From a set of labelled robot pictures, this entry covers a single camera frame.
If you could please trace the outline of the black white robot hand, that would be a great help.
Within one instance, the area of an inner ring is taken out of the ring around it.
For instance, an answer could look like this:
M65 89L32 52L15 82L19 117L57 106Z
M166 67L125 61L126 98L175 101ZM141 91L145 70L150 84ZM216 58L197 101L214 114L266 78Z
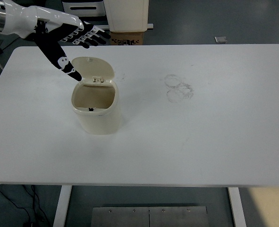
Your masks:
M0 34L31 37L53 66L76 81L81 81L82 76L59 41L70 38L72 44L89 49L90 46L106 44L105 39L111 38L104 30L82 22L77 16L39 6L23 7L11 0L0 0Z

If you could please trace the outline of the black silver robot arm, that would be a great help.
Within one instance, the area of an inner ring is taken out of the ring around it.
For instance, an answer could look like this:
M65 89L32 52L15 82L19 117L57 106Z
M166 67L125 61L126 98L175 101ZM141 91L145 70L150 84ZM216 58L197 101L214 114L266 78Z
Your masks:
M81 81L59 42L90 46L106 44L110 35L79 17L41 6L21 6L0 0L0 34L16 34L36 43L50 63L71 78Z

